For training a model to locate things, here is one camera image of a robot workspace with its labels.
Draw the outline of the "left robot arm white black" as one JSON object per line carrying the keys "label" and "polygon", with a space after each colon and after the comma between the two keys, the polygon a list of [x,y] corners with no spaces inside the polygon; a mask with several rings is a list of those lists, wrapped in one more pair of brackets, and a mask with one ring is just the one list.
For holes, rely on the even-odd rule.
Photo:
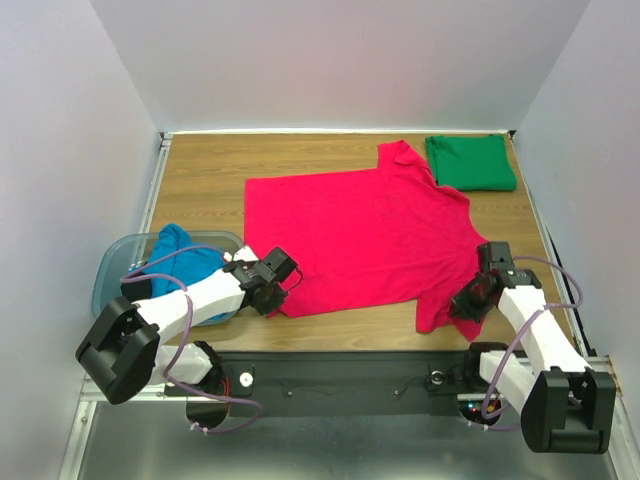
{"label": "left robot arm white black", "polygon": [[202,394],[221,386],[223,371],[210,348],[175,347],[169,340],[245,307],[271,314],[284,303],[283,284],[298,269],[278,247],[264,258],[243,247],[224,260],[221,269],[190,286],[179,282],[177,290],[160,297],[135,302],[118,297],[104,307],[75,357],[109,403],[122,404],[165,382]]}

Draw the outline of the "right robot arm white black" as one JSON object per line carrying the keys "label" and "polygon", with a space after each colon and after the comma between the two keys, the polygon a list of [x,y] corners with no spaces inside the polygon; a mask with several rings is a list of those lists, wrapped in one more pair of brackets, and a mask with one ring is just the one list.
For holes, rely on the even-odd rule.
{"label": "right robot arm white black", "polygon": [[479,322],[497,309],[511,324],[510,345],[474,342],[460,366],[463,384],[487,385],[480,405],[461,411],[467,425],[499,430],[506,408],[519,416],[518,430],[536,453],[603,454],[608,450],[617,387],[595,370],[566,338],[530,269],[516,266],[505,242],[477,249],[479,271],[452,299],[452,314]]}

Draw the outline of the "red t shirt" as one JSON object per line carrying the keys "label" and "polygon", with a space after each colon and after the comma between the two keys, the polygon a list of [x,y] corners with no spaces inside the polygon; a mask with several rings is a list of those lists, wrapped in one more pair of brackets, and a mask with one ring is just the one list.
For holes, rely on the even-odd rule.
{"label": "red t shirt", "polygon": [[373,169],[247,180],[244,241],[297,263],[279,309],[290,318],[413,300],[420,333],[453,325],[473,341],[482,330],[449,313],[485,241],[470,200],[437,185],[404,141],[379,145]]}

